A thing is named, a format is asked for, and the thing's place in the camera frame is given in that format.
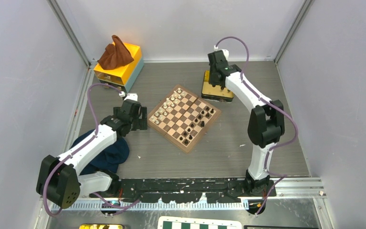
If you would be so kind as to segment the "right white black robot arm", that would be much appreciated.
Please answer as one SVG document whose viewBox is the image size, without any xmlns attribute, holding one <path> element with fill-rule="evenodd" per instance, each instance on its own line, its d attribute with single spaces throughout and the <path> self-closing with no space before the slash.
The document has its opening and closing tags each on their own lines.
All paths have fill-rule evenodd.
<svg viewBox="0 0 366 229">
<path fill-rule="evenodd" d="M 264 96 L 237 65 L 228 63 L 228 55 L 228 50 L 218 48 L 208 54 L 208 83 L 233 92 L 250 113 L 247 133 L 253 151 L 245 174 L 244 190 L 251 196 L 257 196 L 270 180 L 268 149 L 275 146 L 285 132 L 284 116 L 277 111 L 277 108 L 283 108 L 283 104 Z"/>
</svg>

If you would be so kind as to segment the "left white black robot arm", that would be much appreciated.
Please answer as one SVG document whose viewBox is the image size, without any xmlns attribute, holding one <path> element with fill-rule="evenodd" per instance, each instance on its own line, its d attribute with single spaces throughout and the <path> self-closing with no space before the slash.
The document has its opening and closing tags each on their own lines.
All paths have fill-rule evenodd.
<svg viewBox="0 0 366 229">
<path fill-rule="evenodd" d="M 120 191 L 118 176 L 108 169 L 82 174 L 83 169 L 109 146 L 130 131 L 144 130 L 146 107 L 136 93 L 128 93 L 113 115 L 104 118 L 97 129 L 76 146 L 57 157 L 46 156 L 40 166 L 36 191 L 60 208 L 69 208 L 79 197 L 103 192 L 109 197 Z"/>
</svg>

